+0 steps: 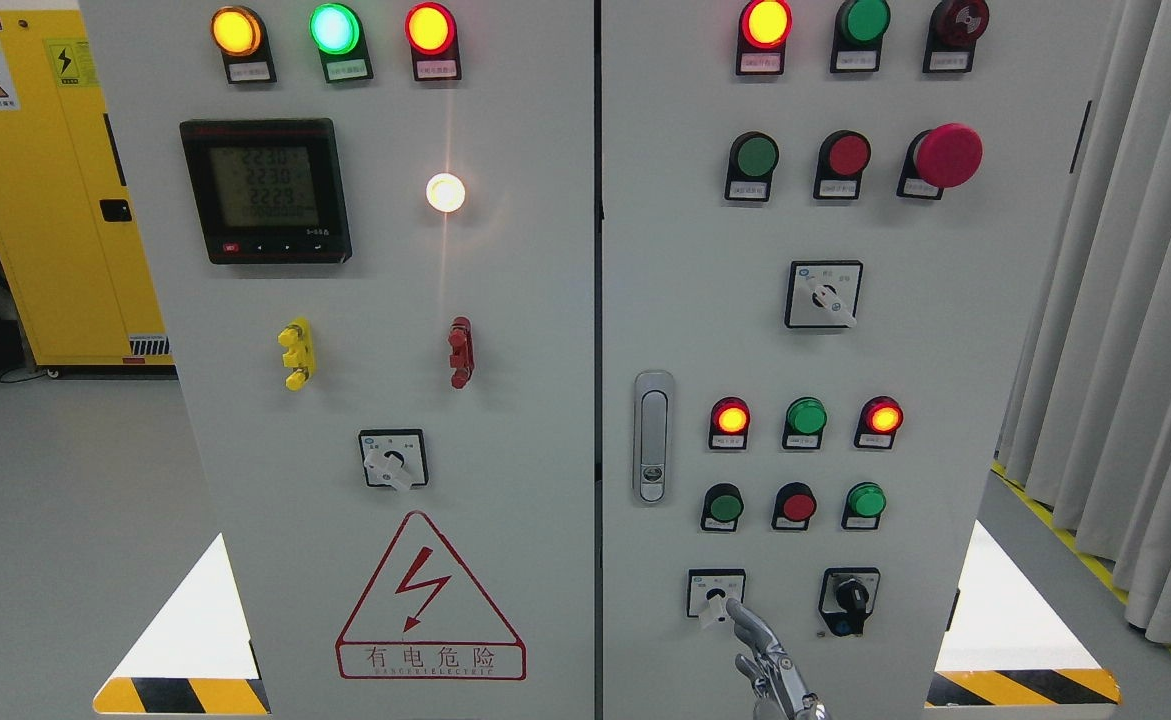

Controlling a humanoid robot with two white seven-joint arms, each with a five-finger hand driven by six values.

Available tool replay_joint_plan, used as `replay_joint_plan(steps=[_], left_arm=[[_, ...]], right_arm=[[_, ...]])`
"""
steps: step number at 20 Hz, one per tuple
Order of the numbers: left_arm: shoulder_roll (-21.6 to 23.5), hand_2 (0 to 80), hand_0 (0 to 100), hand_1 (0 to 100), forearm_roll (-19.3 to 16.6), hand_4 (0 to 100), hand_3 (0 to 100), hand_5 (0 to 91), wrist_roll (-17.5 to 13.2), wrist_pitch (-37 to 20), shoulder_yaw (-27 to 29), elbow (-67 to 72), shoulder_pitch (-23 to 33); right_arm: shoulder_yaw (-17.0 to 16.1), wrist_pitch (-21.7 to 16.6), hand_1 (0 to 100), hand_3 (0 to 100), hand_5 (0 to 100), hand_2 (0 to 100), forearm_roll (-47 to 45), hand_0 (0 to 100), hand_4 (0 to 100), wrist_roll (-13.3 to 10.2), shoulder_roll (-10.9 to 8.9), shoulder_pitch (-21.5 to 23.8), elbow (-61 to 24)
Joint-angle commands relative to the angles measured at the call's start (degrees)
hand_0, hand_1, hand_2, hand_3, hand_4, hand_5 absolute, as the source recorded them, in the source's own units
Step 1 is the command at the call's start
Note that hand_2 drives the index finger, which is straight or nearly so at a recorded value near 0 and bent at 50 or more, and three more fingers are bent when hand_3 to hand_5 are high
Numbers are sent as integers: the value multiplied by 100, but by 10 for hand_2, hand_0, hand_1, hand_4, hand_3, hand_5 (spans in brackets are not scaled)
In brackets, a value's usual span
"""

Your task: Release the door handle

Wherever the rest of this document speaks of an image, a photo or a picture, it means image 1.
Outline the grey robotic right hand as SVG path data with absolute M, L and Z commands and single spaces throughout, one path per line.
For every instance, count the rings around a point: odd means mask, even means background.
M 828 719 L 829 712 L 819 694 L 808 688 L 789 652 L 772 628 L 744 606 L 726 601 L 733 633 L 749 649 L 751 656 L 737 654 L 735 667 L 749 679 L 756 697 L 754 719 Z

